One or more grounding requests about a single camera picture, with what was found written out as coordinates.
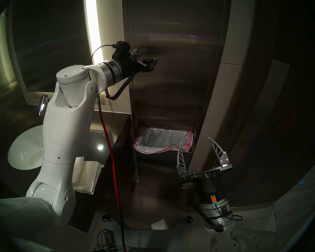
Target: dark countertop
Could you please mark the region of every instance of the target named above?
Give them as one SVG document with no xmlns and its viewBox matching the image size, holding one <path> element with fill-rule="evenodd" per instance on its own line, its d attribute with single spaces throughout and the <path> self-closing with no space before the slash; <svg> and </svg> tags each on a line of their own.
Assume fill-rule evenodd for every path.
<svg viewBox="0 0 315 252">
<path fill-rule="evenodd" d="M 41 167 L 31 170 L 18 170 L 13 168 L 7 159 L 8 150 L 14 139 L 29 128 L 43 123 L 43 116 L 36 115 L 37 106 L 29 105 L 14 116 L 0 130 L 0 180 L 19 197 L 24 197 L 27 189 L 38 176 Z M 125 142 L 131 128 L 129 114 L 103 112 L 103 118 L 110 137 L 112 148 Z M 103 144 L 105 148 L 98 150 L 97 146 Z M 83 148 L 78 156 L 84 156 L 85 161 L 98 161 L 106 164 L 109 150 L 98 111 L 94 111 L 90 131 Z"/>
</svg>

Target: pink trash bag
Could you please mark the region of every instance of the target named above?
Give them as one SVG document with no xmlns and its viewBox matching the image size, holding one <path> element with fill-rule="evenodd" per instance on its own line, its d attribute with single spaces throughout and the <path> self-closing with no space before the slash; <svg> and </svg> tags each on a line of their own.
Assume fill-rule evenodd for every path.
<svg viewBox="0 0 315 252">
<path fill-rule="evenodd" d="M 169 150 L 188 152 L 192 146 L 192 132 L 141 127 L 133 148 L 143 154 L 157 154 Z"/>
</svg>

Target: counter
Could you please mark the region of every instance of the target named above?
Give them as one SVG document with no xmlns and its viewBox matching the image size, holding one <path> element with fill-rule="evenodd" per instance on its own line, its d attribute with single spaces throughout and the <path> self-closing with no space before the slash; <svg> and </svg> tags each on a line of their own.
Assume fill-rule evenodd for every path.
<svg viewBox="0 0 315 252">
<path fill-rule="evenodd" d="M 10 145 L 17 136 L 29 128 L 42 125 L 44 117 L 37 116 L 36 110 L 37 106 L 34 105 L 25 107 L 0 130 L 0 180 L 19 197 L 25 196 L 41 167 L 31 170 L 15 169 L 9 164 L 7 155 Z M 130 139 L 131 118 L 129 114 L 102 113 L 117 164 L 119 189 L 125 194 L 127 184 L 132 181 L 135 172 Z M 104 148 L 99 150 L 98 145 L 103 145 Z M 111 158 L 98 111 L 93 113 L 88 137 L 78 156 L 84 156 L 85 161 L 98 161 L 105 165 L 100 172 L 93 195 L 76 192 L 76 207 L 69 224 L 88 232 L 98 200 L 105 191 L 114 192 Z"/>
</svg>

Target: light strip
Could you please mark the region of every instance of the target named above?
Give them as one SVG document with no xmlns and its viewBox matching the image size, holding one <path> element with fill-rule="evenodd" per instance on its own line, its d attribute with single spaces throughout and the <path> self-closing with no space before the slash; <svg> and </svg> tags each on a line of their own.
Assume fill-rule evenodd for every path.
<svg viewBox="0 0 315 252">
<path fill-rule="evenodd" d="M 97 2 L 96 0 L 85 0 L 86 1 L 86 14 L 87 22 L 89 27 L 89 37 L 91 43 L 92 53 L 101 46 L 100 34 L 99 34 L 99 23 L 97 15 Z M 103 62 L 102 49 L 98 49 L 93 55 L 93 63 Z"/>
</svg>

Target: green wire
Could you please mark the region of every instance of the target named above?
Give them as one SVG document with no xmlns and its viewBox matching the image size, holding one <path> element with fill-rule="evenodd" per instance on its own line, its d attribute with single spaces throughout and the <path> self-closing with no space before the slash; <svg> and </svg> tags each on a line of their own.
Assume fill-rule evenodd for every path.
<svg viewBox="0 0 315 252">
<path fill-rule="evenodd" d="M 95 246 L 93 251 L 97 251 L 96 248 L 98 248 L 98 245 Z M 105 250 L 107 251 L 107 250 L 113 250 L 113 249 L 124 249 L 124 248 L 123 247 L 115 247 L 115 248 L 107 248 Z"/>
</svg>

